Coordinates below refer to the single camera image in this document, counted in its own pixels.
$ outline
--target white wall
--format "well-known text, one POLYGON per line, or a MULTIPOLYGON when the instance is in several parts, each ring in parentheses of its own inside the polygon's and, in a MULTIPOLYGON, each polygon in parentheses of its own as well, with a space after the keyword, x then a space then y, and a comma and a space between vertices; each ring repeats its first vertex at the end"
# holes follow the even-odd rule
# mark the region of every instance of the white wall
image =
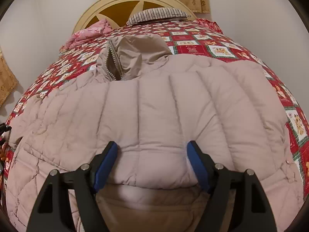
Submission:
POLYGON ((56 59, 81 15, 97 0, 38 0, 40 16, 56 59))
MULTIPOLYGON (((58 56, 81 14, 97 0, 15 0, 0 22, 0 45, 20 82, 0 108, 4 121, 24 91, 58 56)), ((288 0, 210 0, 223 32, 267 63, 309 115, 304 93, 309 34, 288 0)))
POLYGON ((288 0, 210 0, 223 33, 260 57, 309 116, 309 33, 288 0))
POLYGON ((27 88, 52 63, 37 0, 15 0, 0 21, 0 46, 19 85, 0 108, 4 122, 27 88))
POLYGON ((0 122, 53 63, 84 11, 97 0, 15 0, 0 21, 0 46, 19 85, 0 108, 0 122))

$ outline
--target bed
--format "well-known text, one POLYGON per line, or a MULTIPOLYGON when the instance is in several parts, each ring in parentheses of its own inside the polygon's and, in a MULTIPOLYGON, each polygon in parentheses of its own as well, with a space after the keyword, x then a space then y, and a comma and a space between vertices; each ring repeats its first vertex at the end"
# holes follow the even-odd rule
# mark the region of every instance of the bed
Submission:
MULTIPOLYGON (((9 116, 7 124, 10 124, 10 121, 15 116, 23 112, 26 102, 31 96, 39 94, 41 98, 44 98, 53 89, 88 70, 94 69, 97 57, 104 48, 107 39, 121 35, 142 35, 151 32, 160 35, 173 54, 205 55, 218 58, 227 63, 235 60, 251 60, 263 67, 265 77, 276 90, 285 108, 288 117, 286 126, 289 129, 290 149, 302 177, 304 197, 307 196, 309 193, 308 121, 297 100, 285 84, 260 58, 232 39, 225 37, 216 24, 210 25, 210 22, 197 19, 194 13, 178 0, 99 0, 81 16, 74 27, 73 33, 85 29, 104 18, 113 27, 113 32, 62 53, 59 59, 51 64, 26 90, 9 116), (157 7, 178 8, 191 17, 185 21, 125 26, 130 15, 157 7)), ((14 150, 7 148, 7 161, 2 184, 4 191, 13 154, 14 150)))

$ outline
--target headboard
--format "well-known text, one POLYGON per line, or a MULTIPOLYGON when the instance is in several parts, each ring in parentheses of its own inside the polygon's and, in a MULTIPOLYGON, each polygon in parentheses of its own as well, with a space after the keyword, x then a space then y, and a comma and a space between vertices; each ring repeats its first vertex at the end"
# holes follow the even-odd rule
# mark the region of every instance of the headboard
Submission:
POLYGON ((179 0, 98 0, 81 16, 73 33, 104 18, 107 19, 113 29, 117 29, 124 26, 131 15, 142 10, 158 7, 177 8, 191 15, 188 20, 196 19, 194 13, 179 0))

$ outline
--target red patterned quilt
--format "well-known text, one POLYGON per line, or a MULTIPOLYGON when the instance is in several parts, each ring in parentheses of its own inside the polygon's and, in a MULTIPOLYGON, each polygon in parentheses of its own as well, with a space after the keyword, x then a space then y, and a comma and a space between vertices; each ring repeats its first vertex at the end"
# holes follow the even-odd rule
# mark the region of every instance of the red patterned quilt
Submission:
MULTIPOLYGON (((62 54, 56 63, 50 65, 32 86, 28 88, 15 106, 7 120, 7 124, 10 123, 12 118, 23 112, 25 104, 31 96, 40 94, 40 97, 44 98, 54 88, 60 87, 62 84, 85 71, 94 69, 98 54, 104 48, 107 39, 120 35, 158 34, 162 36, 173 54, 189 53, 206 55, 225 62, 252 60, 261 64, 265 77, 274 87, 274 90, 276 90, 288 116, 286 126, 290 134, 290 148, 294 161, 301 173, 306 196, 309 193, 309 125, 296 99, 274 72, 252 52, 232 39, 222 35, 219 27, 214 28, 214 31, 205 27, 207 26, 205 24, 207 23, 206 21, 199 20, 198 23, 191 21, 172 21, 142 26, 126 26, 67 51, 62 54)), ((9 148, 6 154, 5 181, 8 177, 14 151, 9 148)))

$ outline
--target screw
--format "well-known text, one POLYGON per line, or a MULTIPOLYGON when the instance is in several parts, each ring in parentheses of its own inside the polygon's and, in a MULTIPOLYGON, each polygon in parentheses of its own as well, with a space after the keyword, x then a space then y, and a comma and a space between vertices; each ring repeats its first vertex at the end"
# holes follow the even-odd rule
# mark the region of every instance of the screw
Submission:
POLYGON ((53 169, 51 170, 51 172, 49 173, 51 176, 55 176, 58 173, 57 169, 53 169))
POLYGON ((90 165, 89 164, 83 164, 80 169, 83 170, 83 171, 86 171, 90 168, 90 165))
POLYGON ((252 169, 247 169, 247 174, 252 176, 252 175, 254 175, 254 171, 252 169))
POLYGON ((215 167, 216 169, 218 169, 218 170, 221 170, 221 169, 224 168, 224 166, 223 166, 222 164, 220 164, 220 163, 217 163, 216 165, 214 165, 214 167, 215 167))

